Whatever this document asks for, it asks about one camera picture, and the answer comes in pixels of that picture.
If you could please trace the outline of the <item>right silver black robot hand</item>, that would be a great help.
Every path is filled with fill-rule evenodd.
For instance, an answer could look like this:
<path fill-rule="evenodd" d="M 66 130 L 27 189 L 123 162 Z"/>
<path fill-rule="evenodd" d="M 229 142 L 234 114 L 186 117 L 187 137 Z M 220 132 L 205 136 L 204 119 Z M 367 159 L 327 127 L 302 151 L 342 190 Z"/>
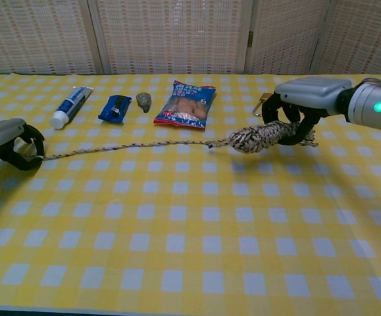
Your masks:
<path fill-rule="evenodd" d="M 279 140 L 280 145 L 296 145 L 306 139 L 321 118 L 338 115 L 339 95 L 352 91 L 348 79 L 305 77 L 284 82 L 262 105 L 265 124 L 278 121 L 278 110 L 283 109 L 293 130 Z"/>

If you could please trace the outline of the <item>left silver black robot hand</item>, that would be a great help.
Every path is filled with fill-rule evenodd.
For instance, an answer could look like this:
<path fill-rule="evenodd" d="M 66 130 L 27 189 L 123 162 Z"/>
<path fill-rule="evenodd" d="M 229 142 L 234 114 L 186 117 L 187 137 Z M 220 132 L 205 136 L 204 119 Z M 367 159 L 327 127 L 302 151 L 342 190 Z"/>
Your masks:
<path fill-rule="evenodd" d="M 21 138 L 27 144 L 34 144 L 37 157 L 26 159 L 14 150 L 14 141 Z M 45 138 L 39 130 L 27 124 L 22 118 L 11 118 L 0 121 L 0 160 L 7 162 L 22 171 L 29 171 L 41 166 L 45 155 Z"/>

